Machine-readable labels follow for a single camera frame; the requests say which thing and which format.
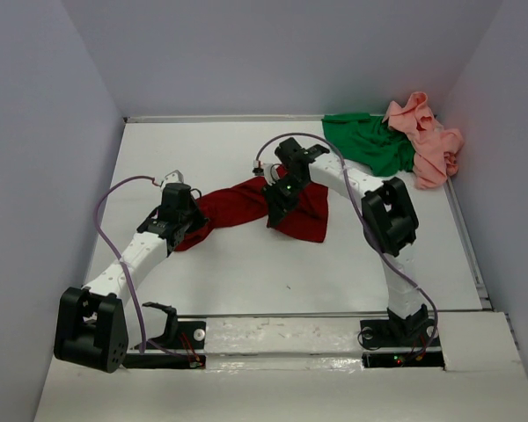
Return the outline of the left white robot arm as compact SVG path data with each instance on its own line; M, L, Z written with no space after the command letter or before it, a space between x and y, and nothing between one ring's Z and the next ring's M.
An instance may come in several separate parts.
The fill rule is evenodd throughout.
M160 204L138 226L124 251L105 242L114 261L82 287L70 287L61 296L54 356L106 373L114 372L128 349L145 353L153 347L192 367L201 362L180 331L177 310L156 302L140 303L136 289L177 249L187 234L207 219L191 186L165 183Z

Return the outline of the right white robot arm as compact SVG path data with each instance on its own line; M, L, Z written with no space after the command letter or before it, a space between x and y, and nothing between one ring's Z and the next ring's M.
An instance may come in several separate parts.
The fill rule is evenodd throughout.
M346 163L331 142L319 138L305 148L297 133L275 137L278 164L253 161L253 174L265 179L268 222L276 227L297 207L305 188L324 186L352 204L368 245L384 268L388 292L385 329L404 343L422 334L434 304L414 280L414 242L419 220L406 184L382 179Z

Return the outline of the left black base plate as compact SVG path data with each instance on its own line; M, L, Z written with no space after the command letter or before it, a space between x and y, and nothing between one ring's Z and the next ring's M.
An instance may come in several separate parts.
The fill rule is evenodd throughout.
M149 339L145 353L139 353L137 346L130 349L122 366L126 369L204 369L206 334L205 320L180 319L172 338L163 334Z

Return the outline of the metal rail front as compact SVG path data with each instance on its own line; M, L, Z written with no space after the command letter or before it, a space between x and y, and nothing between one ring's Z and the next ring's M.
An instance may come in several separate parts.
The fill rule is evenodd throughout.
M178 314L179 318L212 318L212 317L357 317L363 319L386 319L387 312L345 311L345 312L303 312L303 313L225 313L225 314Z

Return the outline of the metal rail back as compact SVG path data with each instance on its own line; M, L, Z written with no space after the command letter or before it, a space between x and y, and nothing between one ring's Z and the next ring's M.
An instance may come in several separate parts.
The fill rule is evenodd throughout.
M126 124L260 122L260 121L321 121L322 114L233 114L233 115L166 115L128 116Z

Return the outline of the pink t-shirt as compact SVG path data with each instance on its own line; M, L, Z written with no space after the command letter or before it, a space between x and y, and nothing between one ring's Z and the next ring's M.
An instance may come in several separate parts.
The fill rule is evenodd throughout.
M465 144L464 137L458 129L446 129L440 123L429 106L429 97L425 92L413 92L405 105L391 101L383 122L411 142L417 189L438 188L457 174L457 158Z

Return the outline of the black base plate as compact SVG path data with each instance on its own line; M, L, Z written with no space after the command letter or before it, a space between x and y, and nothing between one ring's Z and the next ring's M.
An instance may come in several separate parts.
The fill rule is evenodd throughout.
M122 366L126 369L204 369L206 334L205 320L180 319L172 338L163 334L149 339L145 353L139 353L137 346L130 349Z
M362 363L366 369L374 368L444 368L439 337L427 346L432 334L434 321L429 320L419 334L409 339L397 339L388 330L384 319L366 319L360 322L356 339L363 349Z

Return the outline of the green t-shirt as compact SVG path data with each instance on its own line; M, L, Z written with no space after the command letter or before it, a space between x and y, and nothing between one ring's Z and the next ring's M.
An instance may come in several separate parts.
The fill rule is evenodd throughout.
M389 128L383 116L325 115L321 123L325 138L343 157L367 166L374 176L390 177L400 171L413 171L413 144L405 134Z

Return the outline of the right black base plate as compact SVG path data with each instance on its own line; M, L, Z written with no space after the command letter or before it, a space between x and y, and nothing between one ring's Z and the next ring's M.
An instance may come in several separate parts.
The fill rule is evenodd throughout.
M439 337L427 346L432 334L434 321L429 320L419 334L409 339L397 339L388 330L384 319L366 319L360 322L356 339L363 349L362 363L366 369L374 368L444 368Z

